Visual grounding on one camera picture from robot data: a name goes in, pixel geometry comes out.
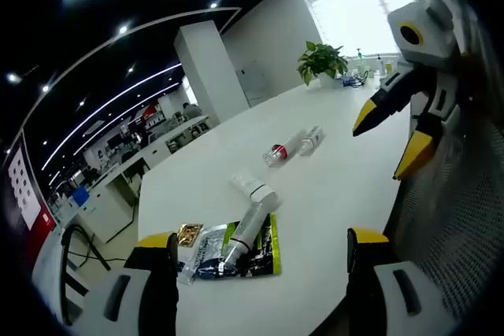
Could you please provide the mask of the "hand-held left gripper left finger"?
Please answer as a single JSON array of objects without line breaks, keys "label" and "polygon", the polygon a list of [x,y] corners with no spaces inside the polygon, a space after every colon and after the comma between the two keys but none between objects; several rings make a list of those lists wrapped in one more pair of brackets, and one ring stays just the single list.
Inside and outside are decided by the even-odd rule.
[{"label": "hand-held left gripper left finger", "polygon": [[174,335],[178,238],[154,234],[137,242],[122,268],[109,271],[84,297],[79,335]]}]

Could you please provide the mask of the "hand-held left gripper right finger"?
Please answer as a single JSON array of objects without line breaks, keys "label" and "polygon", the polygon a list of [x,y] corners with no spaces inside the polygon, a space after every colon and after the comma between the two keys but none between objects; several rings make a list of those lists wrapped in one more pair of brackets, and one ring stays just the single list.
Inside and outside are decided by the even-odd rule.
[{"label": "hand-held left gripper right finger", "polygon": [[379,231],[347,230],[346,300],[351,335],[449,335],[442,293],[418,266],[400,261]]}]

